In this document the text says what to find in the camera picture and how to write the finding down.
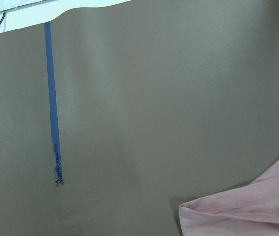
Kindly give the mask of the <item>pink Snoopy t-shirt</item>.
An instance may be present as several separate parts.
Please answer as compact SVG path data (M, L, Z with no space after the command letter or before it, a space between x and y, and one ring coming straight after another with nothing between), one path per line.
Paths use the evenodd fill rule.
M185 236L279 236L279 160L251 184L179 206Z

